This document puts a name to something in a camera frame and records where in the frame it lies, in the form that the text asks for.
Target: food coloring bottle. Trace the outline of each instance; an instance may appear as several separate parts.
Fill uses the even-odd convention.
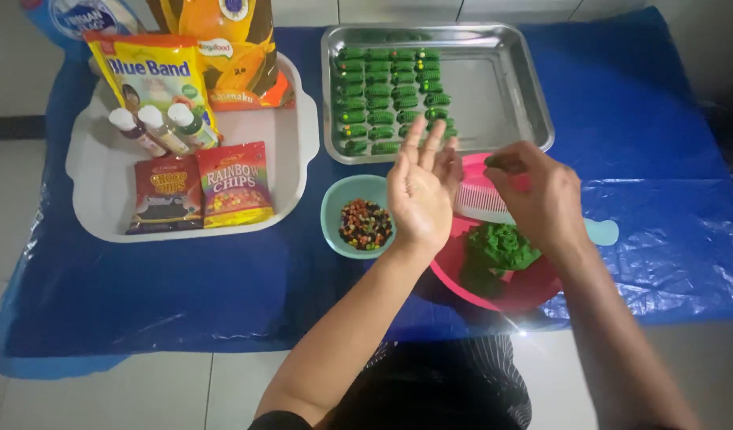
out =
[[[162,112],[155,106],[143,106],[138,111],[138,118],[146,124],[154,137],[158,138],[173,154],[186,155],[189,153],[189,146],[175,135],[173,129],[162,119]]]
[[[109,122],[120,129],[123,136],[137,141],[152,157],[157,158],[168,154],[168,151],[152,139],[152,136],[146,132],[143,123],[128,109],[117,108],[110,112]]]
[[[191,113],[187,105],[173,103],[168,109],[168,116],[178,125],[176,130],[191,145],[199,149],[210,149],[218,146],[218,136],[209,126],[205,126],[205,121],[202,121],[202,118]]]

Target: black sleeve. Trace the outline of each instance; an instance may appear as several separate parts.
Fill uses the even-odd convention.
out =
[[[289,411],[271,411],[260,415],[247,430],[312,430],[300,415]]]

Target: stainless steel tray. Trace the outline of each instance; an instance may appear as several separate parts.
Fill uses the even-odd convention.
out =
[[[451,96],[449,116],[457,121],[460,152],[493,151],[519,140],[547,151],[554,128],[542,88],[520,31],[507,24],[448,24],[401,28],[395,24],[341,25],[322,37],[324,145],[344,164],[392,161],[394,154],[343,154],[345,139],[337,114],[331,69],[342,47],[433,47],[441,52],[441,83]],[[424,111],[423,96],[416,110]]]

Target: pink bowl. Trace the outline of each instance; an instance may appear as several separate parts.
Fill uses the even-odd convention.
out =
[[[488,154],[474,154],[462,158],[466,184],[493,185],[483,176],[486,166],[483,161]],[[467,231],[479,226],[483,221],[454,216],[451,223],[451,234],[444,246],[435,256],[430,268],[453,293],[473,305],[492,311],[513,312],[535,308],[553,298],[561,289],[558,274],[547,261],[541,257],[525,270],[507,272],[502,277],[505,281],[503,293],[495,300],[479,297],[459,285],[459,273],[465,257],[465,241]]]

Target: comb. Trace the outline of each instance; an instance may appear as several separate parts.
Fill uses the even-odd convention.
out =
[[[491,186],[460,184],[457,197],[454,199],[454,211],[474,220],[489,223],[515,224],[513,216],[507,210],[505,201]],[[587,235],[596,245],[609,246],[619,239],[619,225],[613,220],[593,221],[584,218]]]

